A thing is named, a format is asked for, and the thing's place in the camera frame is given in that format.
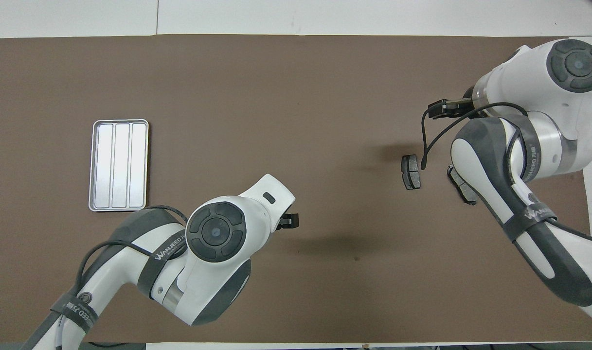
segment brand label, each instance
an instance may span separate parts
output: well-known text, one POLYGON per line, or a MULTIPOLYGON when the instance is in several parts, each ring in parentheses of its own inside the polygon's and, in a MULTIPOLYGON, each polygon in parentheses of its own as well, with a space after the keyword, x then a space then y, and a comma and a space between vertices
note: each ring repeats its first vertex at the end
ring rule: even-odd
POLYGON ((67 308, 69 310, 71 310, 72 312, 76 313, 84 321, 86 321, 86 324, 89 327, 92 328, 92 326, 94 325, 94 323, 93 323, 93 320, 90 318, 88 312, 86 312, 83 308, 80 308, 80 306, 77 306, 76 304, 72 303, 71 301, 69 301, 66 306, 67 306, 67 308))
POLYGON ((157 252, 154 255, 153 259, 160 261, 164 257, 166 257, 166 258, 170 257, 174 252, 176 252, 179 248, 181 248, 181 245, 183 243, 185 243, 185 233, 183 233, 181 236, 177 237, 169 245, 165 246, 164 248, 162 248, 162 250, 157 252))
POLYGON ((529 210, 527 214, 525 214, 525 217, 527 217, 527 219, 536 219, 540 215, 543 215, 543 213, 547 212, 549 212, 549 209, 529 210))
POLYGON ((529 149, 529 151, 530 151, 529 157, 531 158, 531 163, 529 164, 529 171, 525 175, 525 178, 527 178, 527 177, 532 178, 534 176, 534 173, 536 172, 536 166, 538 165, 538 154, 536 153, 536 147, 532 146, 529 149))

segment black cable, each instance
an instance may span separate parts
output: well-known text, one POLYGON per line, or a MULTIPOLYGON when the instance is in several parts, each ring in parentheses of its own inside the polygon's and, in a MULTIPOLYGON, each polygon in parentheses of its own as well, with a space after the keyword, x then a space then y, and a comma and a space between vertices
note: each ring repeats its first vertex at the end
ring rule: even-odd
MULTIPOLYGON (((512 149, 514 148, 514 145, 516 144, 516 140, 520 140, 520 147, 522 148, 522 152, 525 153, 525 146, 523 145, 523 137, 520 133, 520 129, 518 126, 516 125, 512 125, 514 127, 514 134, 512 135, 512 137, 510 138, 510 143, 507 146, 507 149, 505 150, 505 170, 507 171, 508 174, 512 174, 512 149)), ((525 169, 525 166, 527 165, 527 159, 525 159, 525 157, 523 157, 523 169, 525 169)))
POLYGON ((89 252, 86 253, 86 255, 84 255, 84 259, 82 259, 82 263, 80 263, 80 268, 77 270, 77 275, 75 276, 75 285, 73 286, 74 293, 72 293, 72 294, 77 295, 77 293, 80 292, 80 289, 82 289, 82 286, 84 286, 84 269, 86 268, 86 263, 89 261, 90 257, 97 250, 99 250, 105 246, 110 246, 110 245, 124 245, 124 246, 128 246, 129 248, 132 248, 134 250, 137 250, 138 252, 141 252, 144 255, 147 255, 147 256, 151 255, 151 252, 149 252, 148 250, 141 248, 140 246, 137 246, 133 243, 126 242, 126 241, 113 240, 113 241, 101 242, 100 244, 97 244, 91 250, 89 250, 89 252))
POLYGON ((553 218, 549 218, 547 220, 545 220, 546 222, 549 222, 549 224, 555 226, 556 228, 559 228, 561 230, 567 231, 569 233, 572 233, 573 235, 577 235, 579 237, 585 238, 589 241, 592 241, 592 236, 591 235, 587 235, 581 231, 577 231, 574 228, 568 227, 565 224, 561 224, 559 221, 557 221, 556 219, 553 218))
MULTIPOLYGON (((465 113, 462 117, 459 117, 457 120, 455 120, 454 122, 452 122, 452 124, 449 124, 449 126, 447 126, 445 129, 443 129, 443 131, 441 131, 438 135, 436 135, 436 137, 434 138, 434 140, 432 140, 432 143, 430 143, 430 145, 425 148, 425 144, 424 145, 424 150, 423 150, 423 157, 421 159, 421 169, 425 170, 425 166, 428 162, 428 153, 430 152, 430 149, 432 149, 432 147, 434 146, 434 144, 450 129, 452 129, 454 126, 458 125, 458 123, 462 122, 463 120, 473 117, 473 115, 476 115, 478 113, 480 113, 480 111, 483 111, 484 109, 487 108, 491 108, 491 107, 496 107, 496 106, 507 106, 507 107, 512 107, 517 109, 518 111, 520 111, 520 113, 522 113, 525 117, 527 117, 527 111, 525 111, 525 108, 522 108, 521 106, 517 105, 517 104, 512 104, 510 102, 495 102, 494 104, 487 104, 484 105, 480 108, 476 108, 470 112, 465 113)), ((425 131, 423 131, 423 140, 425 140, 425 131)))
POLYGON ((125 345, 125 344, 129 344, 129 343, 116 343, 116 344, 99 344, 99 343, 93 343, 91 341, 89 341, 90 345, 96 346, 98 348, 115 348, 117 346, 121 346, 121 345, 125 345))
POLYGON ((183 221, 185 223, 187 223, 187 216, 185 216, 184 213, 180 212, 179 209, 174 208, 172 206, 150 206, 150 207, 146 207, 145 209, 165 209, 165 210, 169 210, 173 213, 176 213, 181 219, 183 219, 183 221))
POLYGON ((425 109, 423 115, 421 116, 421 135, 423 136, 423 153, 425 154, 425 148, 428 142, 425 139, 425 116, 427 116, 431 111, 437 109, 438 107, 442 106, 443 102, 438 102, 437 104, 433 104, 428 109, 425 109))

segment silver tray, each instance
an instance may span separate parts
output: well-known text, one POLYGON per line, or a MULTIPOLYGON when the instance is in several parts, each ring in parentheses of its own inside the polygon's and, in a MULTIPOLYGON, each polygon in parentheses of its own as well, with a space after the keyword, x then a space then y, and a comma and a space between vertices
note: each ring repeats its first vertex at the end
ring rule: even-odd
POLYGON ((133 211, 146 206, 149 122, 98 120, 93 124, 89 208, 133 211))

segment black strap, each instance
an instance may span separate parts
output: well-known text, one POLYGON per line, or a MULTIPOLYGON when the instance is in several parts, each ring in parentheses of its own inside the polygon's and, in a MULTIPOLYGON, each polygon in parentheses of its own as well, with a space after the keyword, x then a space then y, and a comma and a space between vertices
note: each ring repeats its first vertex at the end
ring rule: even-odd
POLYGON ((164 265, 171 255, 177 252, 184 245, 185 229, 182 229, 164 241, 164 243, 162 243, 162 245, 157 248, 153 254, 151 254, 149 259, 147 259, 146 263, 144 264, 144 268, 142 268, 142 272, 138 277, 137 283, 138 289, 147 298, 153 299, 153 297, 151 297, 153 284, 155 284, 158 276, 160 276, 164 265))
POLYGON ((66 316, 80 326, 84 330, 84 333, 88 333, 99 318, 99 315, 93 308, 78 299, 75 295, 69 293, 63 294, 52 305, 50 310, 66 316))
POLYGON ((550 218, 557 219, 557 216, 546 204, 542 202, 533 203, 512 215, 503 224, 503 230, 510 241, 513 242, 531 226, 550 218))
POLYGON ((520 140, 525 151, 525 167, 521 177, 524 182, 532 181, 538 175, 538 169, 540 169, 542 161, 542 150, 536 129, 529 121, 529 118, 524 115, 506 115, 501 118, 514 124, 519 129, 520 140))

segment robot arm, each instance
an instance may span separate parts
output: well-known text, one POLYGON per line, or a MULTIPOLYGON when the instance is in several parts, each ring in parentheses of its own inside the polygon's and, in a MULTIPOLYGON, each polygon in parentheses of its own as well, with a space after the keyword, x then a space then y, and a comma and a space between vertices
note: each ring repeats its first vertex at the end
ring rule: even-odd
POLYGON ((453 165, 483 199, 538 277, 592 317, 592 237, 567 228, 525 184, 569 173, 592 159, 592 46, 557 40, 516 55, 482 77, 471 94, 485 110, 451 146, 453 165))
POLYGON ((187 324, 214 321, 242 291, 251 273, 251 255, 280 228, 298 226, 285 214, 295 198, 265 175, 240 195, 218 197, 194 211, 183 227, 163 209, 132 213, 110 245, 72 288, 22 349, 77 349, 97 317, 125 283, 162 304, 187 324))

